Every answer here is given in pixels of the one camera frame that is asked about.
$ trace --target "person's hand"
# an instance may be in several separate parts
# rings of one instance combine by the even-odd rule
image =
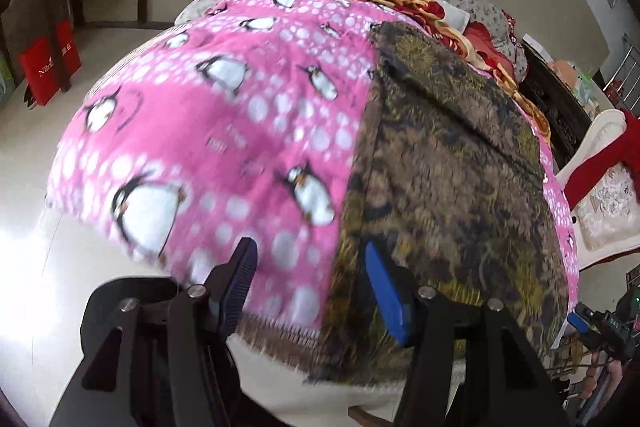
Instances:
[[[580,398],[582,399],[587,399],[588,397],[590,397],[591,394],[593,394],[593,391],[595,391],[596,389],[596,370],[598,367],[600,367],[600,365],[598,364],[599,357],[599,353],[593,353],[591,355],[591,365],[587,369],[587,377],[584,379],[584,387],[582,388],[582,392],[580,393]],[[598,405],[598,411],[600,411],[600,409],[604,407],[609,398],[611,398],[613,392],[618,387],[620,381],[622,381],[622,364],[620,363],[620,360],[612,360],[611,362],[607,363],[607,370],[611,374],[611,379],[609,380],[609,385],[602,397],[602,400],[600,401],[600,404]]]

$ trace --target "white chair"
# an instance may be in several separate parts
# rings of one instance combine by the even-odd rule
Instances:
[[[574,170],[625,132],[625,116],[617,109],[600,113],[574,157],[558,173],[564,187]],[[578,268],[640,247],[640,204],[633,181],[622,164],[610,168],[572,212]]]

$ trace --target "bed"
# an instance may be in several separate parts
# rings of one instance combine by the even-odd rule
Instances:
[[[507,16],[445,1],[522,79]],[[184,284],[256,240],[239,333],[311,381],[406,373],[366,280],[370,241],[451,298],[500,298],[546,352],[577,300],[575,245],[513,93],[373,2],[195,0],[176,23],[87,94],[49,204]]]

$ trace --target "yellow fabric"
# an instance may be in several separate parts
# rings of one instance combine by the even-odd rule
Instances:
[[[496,84],[502,89],[509,97],[516,102],[520,108],[528,115],[533,124],[538,128],[540,136],[550,144],[551,142],[551,129],[549,122],[545,115],[539,108],[531,102],[528,98],[524,97],[518,91],[518,84],[511,78],[509,73],[503,68],[501,64],[497,65],[497,68],[491,68],[484,59],[478,54],[473,44],[457,29],[452,28],[442,19],[439,19],[433,13],[427,12],[425,8],[430,2],[434,0],[368,0],[382,6],[389,8],[396,8],[397,6],[406,7],[418,12],[418,15],[423,17],[425,22],[431,27],[432,31],[435,31],[431,36],[439,39],[440,36],[445,36],[453,41],[452,47],[454,51],[462,57],[465,62],[473,65],[481,71],[491,71]]]

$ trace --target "white floor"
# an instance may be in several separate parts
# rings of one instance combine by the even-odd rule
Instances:
[[[44,206],[56,145],[85,93],[146,30],[77,35],[83,66],[73,87],[28,111],[20,86],[0,112],[0,388],[30,427],[49,424],[79,361],[86,301],[101,283],[160,275],[131,262],[89,227]],[[232,341],[245,392],[292,425],[351,426],[347,407],[391,419],[399,396],[303,385],[290,371]]]

